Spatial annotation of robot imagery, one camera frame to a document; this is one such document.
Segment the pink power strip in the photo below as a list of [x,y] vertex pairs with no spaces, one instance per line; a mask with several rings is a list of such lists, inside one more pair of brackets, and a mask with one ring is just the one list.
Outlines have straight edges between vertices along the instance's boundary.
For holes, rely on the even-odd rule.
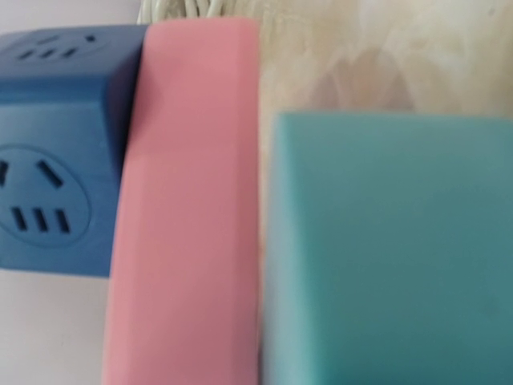
[[105,384],[258,381],[259,64],[247,18],[147,29],[111,259]]

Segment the blue cube adapter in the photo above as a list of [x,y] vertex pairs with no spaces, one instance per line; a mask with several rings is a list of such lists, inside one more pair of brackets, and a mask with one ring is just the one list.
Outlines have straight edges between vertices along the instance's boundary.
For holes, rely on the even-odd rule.
[[105,278],[146,29],[1,37],[1,266]]

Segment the teal power strip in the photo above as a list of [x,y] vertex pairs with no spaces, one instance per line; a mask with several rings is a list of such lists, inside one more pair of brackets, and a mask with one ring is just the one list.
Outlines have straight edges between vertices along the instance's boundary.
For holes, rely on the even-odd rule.
[[265,384],[512,381],[512,122],[290,112],[269,173]]

